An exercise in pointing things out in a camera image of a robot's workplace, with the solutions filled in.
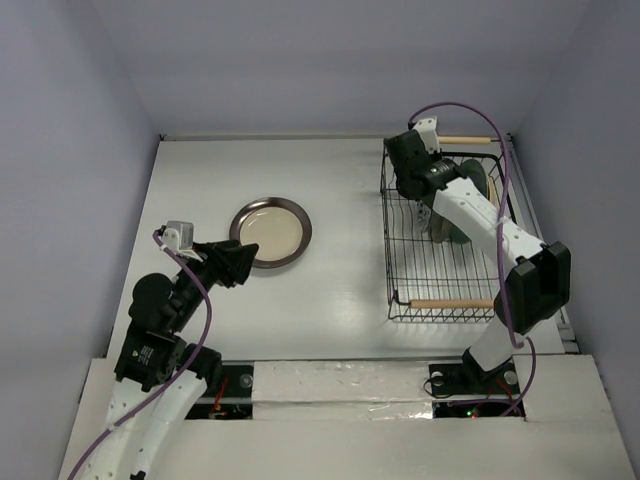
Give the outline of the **brown rimmed cream plate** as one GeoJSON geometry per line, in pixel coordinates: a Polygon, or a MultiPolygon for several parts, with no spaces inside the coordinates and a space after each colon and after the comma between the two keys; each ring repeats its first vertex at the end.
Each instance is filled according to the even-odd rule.
{"type": "Polygon", "coordinates": [[[253,267],[277,269],[299,259],[308,248],[313,226],[307,212],[282,197],[264,197],[243,206],[229,227],[229,238],[257,244],[253,267]]]}

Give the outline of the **blue floral plate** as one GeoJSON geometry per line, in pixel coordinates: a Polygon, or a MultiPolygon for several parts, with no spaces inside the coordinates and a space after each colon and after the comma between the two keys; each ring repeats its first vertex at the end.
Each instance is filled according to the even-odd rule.
{"type": "Polygon", "coordinates": [[[421,232],[428,237],[431,236],[431,228],[432,228],[432,211],[431,209],[422,201],[416,202],[416,215],[418,226],[420,227],[421,232]]]}

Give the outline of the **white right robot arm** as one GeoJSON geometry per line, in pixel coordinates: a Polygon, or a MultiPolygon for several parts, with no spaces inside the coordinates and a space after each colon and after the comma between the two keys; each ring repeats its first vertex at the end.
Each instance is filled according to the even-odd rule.
{"type": "Polygon", "coordinates": [[[462,356],[462,384],[482,392],[537,326],[570,297],[571,253],[528,233],[491,200],[490,180],[476,161],[456,163],[413,128],[383,142],[401,197],[423,203],[494,263],[499,290],[494,317],[462,356]]]}

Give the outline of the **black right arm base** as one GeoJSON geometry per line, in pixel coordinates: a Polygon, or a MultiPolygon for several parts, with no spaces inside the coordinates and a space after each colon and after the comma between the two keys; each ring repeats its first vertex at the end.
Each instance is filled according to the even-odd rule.
{"type": "Polygon", "coordinates": [[[512,358],[485,371],[465,351],[459,360],[430,363],[422,388],[436,418],[526,417],[512,358]]]}

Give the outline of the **black wire dish rack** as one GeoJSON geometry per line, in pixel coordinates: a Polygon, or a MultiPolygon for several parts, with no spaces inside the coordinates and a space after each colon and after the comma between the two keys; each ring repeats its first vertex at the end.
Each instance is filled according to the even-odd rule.
{"type": "Polygon", "coordinates": [[[380,175],[387,318],[396,323],[485,324],[499,290],[495,265],[468,242],[434,243],[403,198],[387,154],[380,175]]]}

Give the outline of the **teal green plate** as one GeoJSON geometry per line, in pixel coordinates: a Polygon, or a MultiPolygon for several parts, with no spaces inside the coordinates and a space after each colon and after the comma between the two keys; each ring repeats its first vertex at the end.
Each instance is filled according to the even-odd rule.
{"type": "MultiPolygon", "coordinates": [[[[459,169],[467,178],[472,180],[479,192],[486,199],[489,199],[489,183],[481,163],[475,159],[468,159],[460,164],[459,169]]],[[[459,245],[464,245],[470,241],[457,226],[451,227],[450,239],[453,243],[459,245]]]]}

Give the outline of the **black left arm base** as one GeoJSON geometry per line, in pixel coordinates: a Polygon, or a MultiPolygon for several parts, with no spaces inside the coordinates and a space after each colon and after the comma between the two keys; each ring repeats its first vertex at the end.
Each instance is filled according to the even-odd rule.
{"type": "Polygon", "coordinates": [[[254,364],[225,362],[219,385],[207,390],[187,420],[249,420],[253,417],[254,364]]]}

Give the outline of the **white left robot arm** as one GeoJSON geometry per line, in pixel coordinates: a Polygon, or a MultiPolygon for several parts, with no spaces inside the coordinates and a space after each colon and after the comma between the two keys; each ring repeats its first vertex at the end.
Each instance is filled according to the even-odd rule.
{"type": "Polygon", "coordinates": [[[152,479],[179,424],[202,395],[223,381],[219,352],[179,335],[214,285],[233,288],[251,271],[258,247],[236,240],[160,248],[177,261],[175,278],[153,273],[134,286],[131,319],[115,365],[106,439],[88,462],[87,479],[152,479]]]}

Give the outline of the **dark reindeer plate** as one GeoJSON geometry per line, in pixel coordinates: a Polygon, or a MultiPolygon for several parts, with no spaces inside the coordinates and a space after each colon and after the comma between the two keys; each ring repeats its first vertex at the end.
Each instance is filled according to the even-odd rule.
{"type": "Polygon", "coordinates": [[[431,211],[428,233],[434,243],[441,244],[450,241],[454,230],[455,226],[448,219],[438,214],[435,210],[431,211]]]}

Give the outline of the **tan bird plate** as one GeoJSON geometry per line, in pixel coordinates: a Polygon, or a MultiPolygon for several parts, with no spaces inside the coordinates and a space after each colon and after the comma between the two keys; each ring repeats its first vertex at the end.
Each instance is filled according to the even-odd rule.
{"type": "Polygon", "coordinates": [[[489,200],[489,202],[493,206],[498,208],[500,200],[499,200],[499,197],[498,197],[498,194],[497,194],[497,190],[496,190],[496,186],[495,186],[494,180],[491,177],[487,176],[486,177],[486,183],[487,183],[487,199],[489,200]]]}

